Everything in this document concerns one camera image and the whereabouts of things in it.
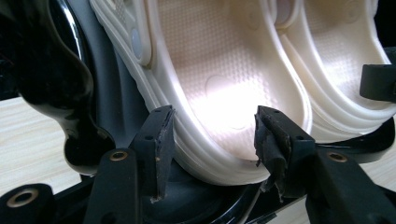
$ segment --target metal rivet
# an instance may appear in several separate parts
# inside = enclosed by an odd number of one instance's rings
[[[17,208],[34,201],[38,196],[37,189],[23,189],[7,201],[7,206]]]
[[[123,159],[128,157],[128,153],[124,151],[116,151],[110,155],[111,161],[122,161]]]
[[[332,161],[338,161],[338,162],[346,162],[347,161],[347,157],[345,157],[344,155],[342,155],[340,153],[328,152],[327,156]]]

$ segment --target wooden surface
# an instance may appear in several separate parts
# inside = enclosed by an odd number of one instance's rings
[[[64,161],[64,134],[59,125],[21,98],[0,102],[0,195],[18,186],[46,183],[54,193],[79,181]],[[362,165],[375,183],[396,190],[396,150]],[[271,224],[309,223],[301,200],[277,213]]]

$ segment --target white clog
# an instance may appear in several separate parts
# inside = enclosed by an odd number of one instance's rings
[[[279,38],[310,95],[318,142],[371,133],[396,113],[395,104],[359,95],[362,66],[389,63],[376,36],[376,0],[274,4]]]
[[[266,0],[91,0],[149,110],[177,111],[176,160],[218,185],[263,181],[256,166],[258,105],[307,132],[308,95],[274,26]]]

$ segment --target textured insole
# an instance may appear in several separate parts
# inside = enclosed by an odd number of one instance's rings
[[[276,97],[284,90],[271,82],[282,75],[266,69],[271,60],[262,47],[265,40],[251,35],[262,23],[259,5],[239,1],[238,8],[231,2],[162,0],[160,20],[196,118],[222,148],[241,159],[257,160],[253,115],[257,105],[285,107]]]

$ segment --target white shoe sole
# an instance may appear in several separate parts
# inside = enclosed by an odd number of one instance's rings
[[[257,106],[283,111],[307,132],[312,125],[304,86],[274,18],[263,13],[267,1],[135,2],[91,0],[148,109],[176,109],[177,161],[209,183],[263,181],[269,174],[256,167],[253,146]],[[134,21],[141,6],[147,20]],[[150,46],[139,22],[149,27]],[[132,44],[137,38],[140,46]]]

